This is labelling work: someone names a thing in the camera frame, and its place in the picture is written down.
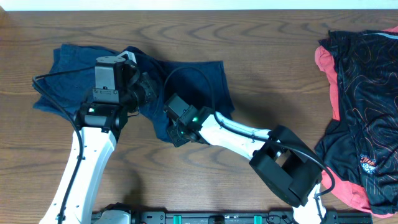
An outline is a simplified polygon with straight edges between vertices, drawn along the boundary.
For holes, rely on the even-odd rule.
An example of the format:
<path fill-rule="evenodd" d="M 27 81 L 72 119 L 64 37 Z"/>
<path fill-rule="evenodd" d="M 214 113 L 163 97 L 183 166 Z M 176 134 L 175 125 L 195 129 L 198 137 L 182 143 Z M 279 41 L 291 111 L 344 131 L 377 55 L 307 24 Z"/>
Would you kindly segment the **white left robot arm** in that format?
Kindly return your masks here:
<path fill-rule="evenodd" d="M 74 129 L 71 153 L 52 204 L 41 223 L 90 223 L 104 168 L 122 128 L 141 106 L 156 99 L 156 87 L 136 59 L 99 57 L 93 102 L 69 117 Z"/>

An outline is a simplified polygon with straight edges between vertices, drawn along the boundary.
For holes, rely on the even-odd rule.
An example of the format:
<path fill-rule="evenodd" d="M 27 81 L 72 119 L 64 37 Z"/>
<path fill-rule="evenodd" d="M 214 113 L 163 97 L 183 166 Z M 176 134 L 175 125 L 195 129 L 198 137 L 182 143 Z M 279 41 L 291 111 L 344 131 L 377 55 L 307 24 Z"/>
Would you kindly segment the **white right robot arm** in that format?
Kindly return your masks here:
<path fill-rule="evenodd" d="M 326 222 L 320 200 L 326 166 L 291 130 L 252 128 L 208 107 L 165 106 L 164 111 L 173 122 L 170 137 L 175 146 L 192 141 L 239 154 L 276 196 L 292 206 L 295 222 Z"/>

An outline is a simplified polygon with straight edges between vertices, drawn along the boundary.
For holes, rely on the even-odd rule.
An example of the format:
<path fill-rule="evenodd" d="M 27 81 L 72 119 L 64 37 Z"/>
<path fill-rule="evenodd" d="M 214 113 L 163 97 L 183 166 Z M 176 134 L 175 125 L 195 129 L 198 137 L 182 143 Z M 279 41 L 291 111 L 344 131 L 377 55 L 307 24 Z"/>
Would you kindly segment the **folded navy blue shorts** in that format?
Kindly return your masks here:
<path fill-rule="evenodd" d="M 95 85 L 96 59 L 118 54 L 118 51 L 100 46 L 63 44 L 53 51 L 50 73 L 67 73 L 41 79 L 38 83 L 64 108 L 67 115 L 73 116 L 81 102 L 92 99 L 91 89 Z"/>

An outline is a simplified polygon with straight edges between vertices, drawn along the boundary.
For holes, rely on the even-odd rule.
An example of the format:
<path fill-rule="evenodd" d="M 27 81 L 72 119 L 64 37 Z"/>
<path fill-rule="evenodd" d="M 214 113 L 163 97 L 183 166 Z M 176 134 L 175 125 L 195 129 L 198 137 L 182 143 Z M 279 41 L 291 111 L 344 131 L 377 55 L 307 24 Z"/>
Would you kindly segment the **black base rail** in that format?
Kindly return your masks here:
<path fill-rule="evenodd" d="M 130 224 L 294 224 L 291 211 L 260 213 L 166 212 L 165 210 L 133 210 L 125 204 L 108 205 L 91 216 L 91 222 Z"/>

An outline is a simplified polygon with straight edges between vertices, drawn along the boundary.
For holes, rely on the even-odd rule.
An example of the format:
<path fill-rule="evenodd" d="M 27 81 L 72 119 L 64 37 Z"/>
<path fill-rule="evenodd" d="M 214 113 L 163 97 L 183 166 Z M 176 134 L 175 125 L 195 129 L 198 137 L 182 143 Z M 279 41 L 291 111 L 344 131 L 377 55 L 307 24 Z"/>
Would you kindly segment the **navy blue shorts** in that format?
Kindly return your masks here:
<path fill-rule="evenodd" d="M 142 115 L 152 122 L 157 139 L 171 141 L 167 128 L 172 122 L 162 109 L 164 101 L 175 93 L 196 108 L 210 107 L 211 100 L 214 99 L 217 112 L 232 118 L 234 105 L 222 61 L 162 61 L 146 55 L 136 47 L 129 46 L 125 50 L 135 55 L 139 70 L 147 72 L 157 82 L 159 93 L 164 94 L 163 99 L 155 100 L 140 109 Z"/>
<path fill-rule="evenodd" d="M 50 73 L 67 73 L 41 79 L 38 83 L 64 108 L 67 115 L 73 116 L 81 102 L 92 99 L 91 89 L 95 85 L 96 59 L 118 54 L 118 51 L 100 46 L 63 44 L 53 51 Z"/>

